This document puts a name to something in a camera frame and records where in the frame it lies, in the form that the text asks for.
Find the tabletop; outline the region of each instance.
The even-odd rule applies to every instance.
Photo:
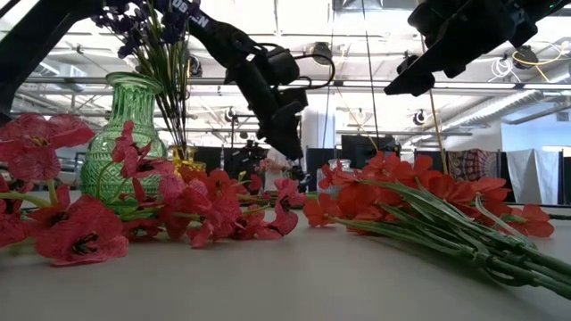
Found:
[[[131,244],[126,258],[53,268],[0,257],[3,320],[569,320],[571,302],[507,288],[443,255],[341,226],[278,241]],[[535,240],[571,262],[571,223]]]

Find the yellow glass vase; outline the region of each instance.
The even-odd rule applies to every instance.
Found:
[[[194,154],[196,153],[196,148],[192,146],[186,147],[186,157],[184,156],[184,150],[181,146],[172,147],[172,163],[175,165],[175,170],[178,173],[178,169],[183,166],[189,167],[193,170],[206,171],[206,164],[200,161],[194,161]]]

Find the logo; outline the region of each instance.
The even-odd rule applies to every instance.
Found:
[[[173,0],[172,6],[177,8],[182,13],[189,13],[188,10],[190,9],[190,7],[188,6],[188,3],[185,0]],[[190,20],[194,21],[203,28],[205,28],[210,22],[208,18],[202,16],[200,13],[198,13],[197,17],[191,14]]]

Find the green glass vase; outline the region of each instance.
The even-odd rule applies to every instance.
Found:
[[[87,148],[83,168],[81,169],[81,192],[96,195],[97,178],[102,169],[112,161],[115,138],[121,135],[123,124],[133,120],[133,140],[139,147],[152,143],[148,158],[167,156],[167,148],[159,138],[153,125],[154,96],[161,91],[161,85],[145,76],[129,72],[113,72],[106,77],[113,86],[113,104],[109,123],[95,136]],[[100,199],[110,202],[120,189],[121,193],[133,194],[130,181],[123,184],[120,174],[122,164],[112,164],[103,173]],[[150,195],[157,194],[161,180],[158,176],[142,179],[143,188]]]

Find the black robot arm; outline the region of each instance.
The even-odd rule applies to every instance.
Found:
[[[509,41],[519,48],[537,33],[535,23],[571,0],[425,0],[409,25],[425,37],[428,50],[399,66],[387,95],[422,95],[434,86],[433,72],[454,78],[466,65]]]
[[[131,0],[106,0],[125,8]],[[5,123],[18,87],[71,26],[98,14],[101,0],[39,0],[0,42],[0,126]],[[188,17],[188,32],[227,69],[226,84],[235,83],[260,122],[258,138],[287,158],[302,157],[295,114],[307,106],[308,87],[279,90],[300,77],[295,58],[279,45],[257,44],[242,30],[214,20],[187,0],[155,0],[159,11],[178,10]]]

